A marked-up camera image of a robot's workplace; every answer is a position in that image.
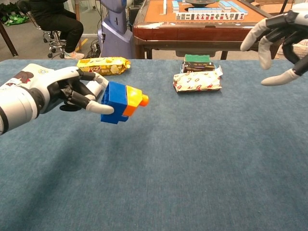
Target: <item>white glove finger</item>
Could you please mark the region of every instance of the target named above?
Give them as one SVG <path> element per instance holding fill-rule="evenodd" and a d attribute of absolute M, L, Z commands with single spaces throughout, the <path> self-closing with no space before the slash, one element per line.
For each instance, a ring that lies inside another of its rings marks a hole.
<path fill-rule="evenodd" d="M 98 95 L 103 91 L 103 86 L 101 84 L 99 84 L 96 81 L 90 81 L 89 83 L 87 83 L 86 87 L 96 96 L 98 97 Z"/>
<path fill-rule="evenodd" d="M 89 100 L 96 100 L 94 95 L 85 95 Z"/>
<path fill-rule="evenodd" d="M 102 85 L 102 87 L 103 87 L 104 90 L 106 89 L 106 87 L 107 87 L 108 84 L 109 84 L 109 81 L 108 81 L 106 78 L 104 78 L 103 76 L 101 76 L 100 74 L 98 74 L 98 73 L 95 73 L 95 78 L 94 78 L 94 80 L 95 80 L 96 82 L 98 82 L 100 85 Z"/>
<path fill-rule="evenodd" d="M 270 53 L 270 46 L 272 44 L 273 43 L 268 41 L 266 36 L 263 36 L 259 42 L 258 55 L 259 55 L 261 67 L 264 70 L 270 69 L 271 64 L 272 64 L 271 53 Z"/>
<path fill-rule="evenodd" d="M 281 75 L 272 76 L 272 77 L 262 80 L 261 84 L 263 86 L 278 86 L 278 85 L 287 84 L 297 79 L 298 77 L 299 76 L 295 74 L 292 69 L 289 69 L 286 72 L 282 73 Z"/>
<path fill-rule="evenodd" d="M 256 42 L 257 38 L 262 35 L 264 31 L 268 30 L 266 27 L 266 18 L 258 22 L 247 34 L 241 44 L 241 51 L 247 51 Z"/>
<path fill-rule="evenodd" d="M 96 101 L 91 100 L 86 107 L 87 111 L 91 111 L 98 114 L 110 115 L 115 112 L 114 108 L 109 105 L 100 104 Z"/>

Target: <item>table leg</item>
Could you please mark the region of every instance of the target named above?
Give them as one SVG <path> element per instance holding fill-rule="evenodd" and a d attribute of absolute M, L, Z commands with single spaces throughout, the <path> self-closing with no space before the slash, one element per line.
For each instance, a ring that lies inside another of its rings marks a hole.
<path fill-rule="evenodd" d="M 152 49 L 147 49 L 146 50 L 146 58 L 147 59 L 152 59 Z"/>
<path fill-rule="evenodd" d="M 11 53 L 12 53 L 12 56 L 15 57 L 15 56 L 18 56 L 18 53 L 9 37 L 9 35 L 6 33 L 6 30 L 4 29 L 4 26 L 3 24 L 0 22 L 0 33 L 6 43 L 6 45 L 8 46 L 8 48 L 10 49 Z"/>
<path fill-rule="evenodd" d="M 79 1 L 80 0 L 75 0 L 76 19 L 78 21 L 80 21 Z M 81 40 L 79 40 L 78 46 L 79 46 L 79 50 L 81 50 Z"/>
<path fill-rule="evenodd" d="M 136 59 L 145 59 L 144 47 L 142 45 L 135 45 Z"/>
<path fill-rule="evenodd" d="M 228 52 L 227 51 L 222 51 L 221 52 L 220 60 L 226 60 L 227 56 L 228 56 Z"/>

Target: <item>toy block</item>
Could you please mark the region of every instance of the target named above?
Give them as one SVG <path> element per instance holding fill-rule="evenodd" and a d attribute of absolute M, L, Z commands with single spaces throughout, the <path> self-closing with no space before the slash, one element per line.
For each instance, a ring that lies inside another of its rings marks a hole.
<path fill-rule="evenodd" d="M 115 109 L 111 115 L 101 115 L 101 122 L 117 124 L 119 121 L 125 122 L 128 116 L 123 112 L 127 107 L 126 86 L 116 82 L 109 82 L 102 98 L 102 104 L 112 106 Z"/>
<path fill-rule="evenodd" d="M 139 105 L 145 107 L 149 102 L 149 97 L 139 89 L 126 86 L 126 93 L 128 105 L 123 113 L 125 116 L 132 116 Z"/>
<path fill-rule="evenodd" d="M 102 104 L 112 106 L 115 111 L 110 115 L 101 115 L 101 122 L 126 122 L 138 106 L 145 107 L 148 103 L 149 97 L 140 89 L 110 81 L 104 92 Z"/>

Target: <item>robotic hand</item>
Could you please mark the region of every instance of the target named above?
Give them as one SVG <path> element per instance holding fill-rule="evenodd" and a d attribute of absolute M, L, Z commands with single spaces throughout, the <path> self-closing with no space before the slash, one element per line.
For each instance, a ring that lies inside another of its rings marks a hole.
<path fill-rule="evenodd" d="M 293 44 L 308 38 L 308 3 L 293 6 L 287 13 L 261 20 L 257 23 L 241 44 L 241 51 L 247 51 L 259 39 L 259 60 L 263 69 L 271 67 L 270 46 L 285 38 L 282 44 L 284 56 L 294 64 L 293 68 L 278 76 L 264 79 L 264 86 L 287 84 L 308 71 L 308 55 L 300 59 L 293 51 Z"/>
<path fill-rule="evenodd" d="M 22 71 L 17 75 L 27 74 L 31 73 Z M 60 106 L 63 111 L 84 108 L 103 115 L 112 114 L 113 107 L 95 101 L 108 83 L 95 72 L 83 72 L 73 66 L 34 78 L 27 88 L 19 84 L 0 90 L 0 135 L 36 119 L 39 114 L 49 112 L 60 103 L 64 103 Z"/>

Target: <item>blue toy block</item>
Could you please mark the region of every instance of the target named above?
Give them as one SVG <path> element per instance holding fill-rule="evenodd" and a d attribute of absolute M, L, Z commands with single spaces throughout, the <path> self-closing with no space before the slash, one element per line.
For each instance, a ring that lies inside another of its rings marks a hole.
<path fill-rule="evenodd" d="M 102 98 L 102 104 L 112 106 L 115 112 L 111 115 L 101 115 L 101 122 L 117 124 L 119 121 L 126 122 L 128 116 L 123 113 L 127 107 L 126 85 L 109 82 Z"/>

